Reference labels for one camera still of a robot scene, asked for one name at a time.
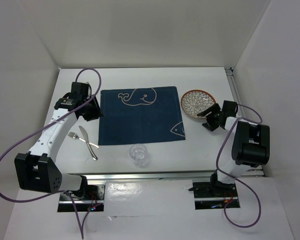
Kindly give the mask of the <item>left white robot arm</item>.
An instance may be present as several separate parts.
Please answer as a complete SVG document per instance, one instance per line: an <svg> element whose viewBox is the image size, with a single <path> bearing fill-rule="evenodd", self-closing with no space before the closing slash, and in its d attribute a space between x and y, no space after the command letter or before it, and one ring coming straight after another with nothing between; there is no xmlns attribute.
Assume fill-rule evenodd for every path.
<svg viewBox="0 0 300 240"><path fill-rule="evenodd" d="M87 178L61 173L56 166L56 158L68 132L80 117L89 122L102 115L91 86L88 83L73 82L71 91L56 102L49 125L37 142L27 153L19 153L15 157L20 188L48 194L70 191L78 200L87 197Z"/></svg>

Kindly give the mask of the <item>clear plastic cup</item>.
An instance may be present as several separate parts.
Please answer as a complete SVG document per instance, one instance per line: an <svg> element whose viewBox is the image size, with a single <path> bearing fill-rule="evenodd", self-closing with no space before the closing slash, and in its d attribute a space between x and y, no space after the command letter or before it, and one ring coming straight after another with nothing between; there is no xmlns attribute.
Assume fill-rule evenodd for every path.
<svg viewBox="0 0 300 240"><path fill-rule="evenodd" d="M129 149L129 155L136 166L143 167L148 160L148 150L143 144L134 144Z"/></svg>

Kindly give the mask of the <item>blue whale placemat cloth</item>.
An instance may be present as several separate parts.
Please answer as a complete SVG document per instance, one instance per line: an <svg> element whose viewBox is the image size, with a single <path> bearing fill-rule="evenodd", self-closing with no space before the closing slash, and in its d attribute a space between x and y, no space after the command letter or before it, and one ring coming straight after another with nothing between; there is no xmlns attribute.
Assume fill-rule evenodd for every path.
<svg viewBox="0 0 300 240"><path fill-rule="evenodd" d="M109 89L100 94L100 146L183 141L186 138L175 86Z"/></svg>

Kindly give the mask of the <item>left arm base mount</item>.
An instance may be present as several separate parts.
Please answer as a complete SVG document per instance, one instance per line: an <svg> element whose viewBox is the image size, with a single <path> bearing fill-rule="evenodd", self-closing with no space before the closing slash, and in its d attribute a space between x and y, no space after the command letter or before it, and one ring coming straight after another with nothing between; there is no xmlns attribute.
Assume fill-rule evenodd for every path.
<svg viewBox="0 0 300 240"><path fill-rule="evenodd" d="M104 211L104 200L106 193L105 181L89 180L88 186L84 191L68 191L75 203L79 213L86 213L92 209L92 212ZM61 193L58 200L58 213L74 213L75 209L71 198L66 193Z"/></svg>

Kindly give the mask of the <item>floral ceramic plate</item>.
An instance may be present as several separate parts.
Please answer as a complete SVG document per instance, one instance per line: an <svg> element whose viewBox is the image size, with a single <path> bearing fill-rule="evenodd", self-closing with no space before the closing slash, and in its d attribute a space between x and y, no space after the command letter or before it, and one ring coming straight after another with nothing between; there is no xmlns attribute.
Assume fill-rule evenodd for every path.
<svg viewBox="0 0 300 240"><path fill-rule="evenodd" d="M215 98L208 92L193 89L183 94L180 100L182 110L193 119L205 119L205 116L198 116L216 103Z"/></svg>

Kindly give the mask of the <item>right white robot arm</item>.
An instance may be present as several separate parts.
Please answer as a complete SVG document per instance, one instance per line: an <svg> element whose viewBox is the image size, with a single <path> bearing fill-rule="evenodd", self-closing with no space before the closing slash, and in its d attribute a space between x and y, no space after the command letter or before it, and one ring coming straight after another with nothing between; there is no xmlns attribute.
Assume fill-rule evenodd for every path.
<svg viewBox="0 0 300 240"><path fill-rule="evenodd" d="M253 111L259 121L237 116L238 108ZM216 156L216 170L210 176L208 190L213 196L220 196L232 189L238 178L252 168L266 165L270 159L270 127L263 124L261 115L251 107L225 100L222 107L215 103L197 114L205 117L203 127L213 132L217 128L227 131L227 135ZM227 141L232 139L231 158L220 167L220 158Z"/></svg>

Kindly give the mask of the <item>silver table knife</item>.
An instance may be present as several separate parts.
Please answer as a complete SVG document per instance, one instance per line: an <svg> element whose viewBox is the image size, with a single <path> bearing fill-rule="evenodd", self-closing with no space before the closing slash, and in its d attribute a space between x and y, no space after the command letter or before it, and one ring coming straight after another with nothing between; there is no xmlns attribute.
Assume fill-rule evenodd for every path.
<svg viewBox="0 0 300 240"><path fill-rule="evenodd" d="M97 161L97 160L98 160L98 157L96 156L96 154L94 153L94 151L93 151L93 149L92 149L92 147L91 147L91 145L90 145L89 136L88 136L87 131L86 131L85 128L84 128L83 126L81 126L81 125L79 125L78 127L79 127L79 129L80 129L80 131L81 131L81 134L82 134L82 136L83 136L83 139L85 140L85 143L86 143L86 145L87 145L87 148L88 148L88 150L89 150L89 152L90 152L90 154L91 154L91 156L92 156L92 159L93 159L94 161Z"/></svg>

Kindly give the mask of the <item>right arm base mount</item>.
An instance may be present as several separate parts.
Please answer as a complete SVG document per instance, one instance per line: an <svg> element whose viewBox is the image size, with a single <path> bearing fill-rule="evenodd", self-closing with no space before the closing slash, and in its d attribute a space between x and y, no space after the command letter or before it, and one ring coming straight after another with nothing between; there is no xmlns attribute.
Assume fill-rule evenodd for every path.
<svg viewBox="0 0 300 240"><path fill-rule="evenodd" d="M236 184L218 182L215 173L193 178L188 191L193 193L196 210L223 209L227 204L228 208L240 208Z"/></svg>

